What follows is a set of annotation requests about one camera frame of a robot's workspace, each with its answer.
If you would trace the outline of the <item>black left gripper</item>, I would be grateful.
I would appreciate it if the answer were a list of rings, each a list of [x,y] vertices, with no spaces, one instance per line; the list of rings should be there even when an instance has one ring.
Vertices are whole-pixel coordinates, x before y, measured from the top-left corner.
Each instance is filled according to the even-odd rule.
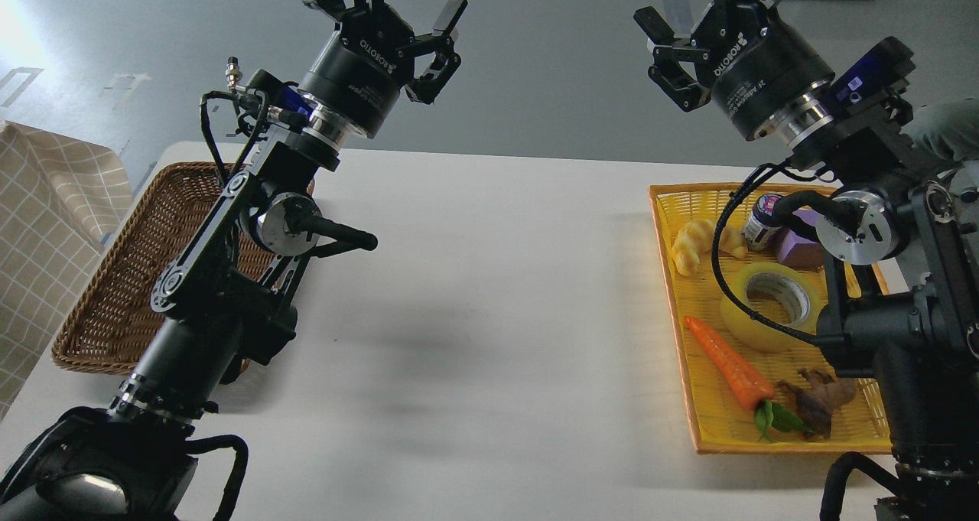
[[[361,136],[376,136],[403,86],[409,100],[431,105],[461,67],[454,31],[468,0],[447,0],[431,33],[415,37],[385,0],[353,0],[353,6],[346,0],[303,0],[303,5],[340,24],[298,88],[346,117]],[[434,59],[412,78],[413,60],[427,54]]]

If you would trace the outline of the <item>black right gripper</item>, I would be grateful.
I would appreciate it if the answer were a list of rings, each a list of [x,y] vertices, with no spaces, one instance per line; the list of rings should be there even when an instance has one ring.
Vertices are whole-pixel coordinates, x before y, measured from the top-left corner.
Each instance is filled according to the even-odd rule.
[[[828,84],[834,71],[776,8],[713,0],[692,39],[676,37],[653,6],[633,13],[651,42],[650,80],[682,111],[710,97],[747,141],[794,99]],[[694,64],[696,79],[681,66]]]

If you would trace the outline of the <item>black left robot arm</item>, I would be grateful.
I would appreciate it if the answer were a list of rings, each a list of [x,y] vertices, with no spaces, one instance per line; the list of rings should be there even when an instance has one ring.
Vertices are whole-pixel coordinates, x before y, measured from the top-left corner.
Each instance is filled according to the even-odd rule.
[[[385,0],[303,0],[335,23],[298,82],[264,70],[200,99],[200,130],[220,194],[154,282],[164,318],[111,406],[73,407],[2,479],[4,520],[174,520],[198,457],[231,449],[214,519],[234,514],[249,448],[234,435],[193,438],[211,393],[244,360],[267,364],[296,336],[294,295],[314,257],[374,250],[377,238],[323,217],[308,193],[350,135],[373,138],[401,93],[430,105],[460,67],[455,29],[467,0],[447,0],[416,35]]]

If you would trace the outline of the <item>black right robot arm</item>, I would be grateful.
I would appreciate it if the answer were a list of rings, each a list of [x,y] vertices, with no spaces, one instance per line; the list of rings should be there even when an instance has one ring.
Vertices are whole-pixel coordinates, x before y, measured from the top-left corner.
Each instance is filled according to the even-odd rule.
[[[879,520],[977,518],[977,256],[972,225],[930,177],[902,127],[912,51],[885,37],[841,76],[779,16],[782,0],[712,0],[687,37],[653,6],[634,12],[650,40],[650,79],[679,109],[713,100],[745,140],[779,136],[792,154],[760,165],[731,194],[717,225],[776,173],[821,164],[830,197],[801,190],[774,218],[825,252],[828,305],[813,334],[739,311],[817,347],[844,377],[877,381],[894,473],[844,454],[825,480],[819,517],[838,519],[847,479],[864,472],[890,496]]]

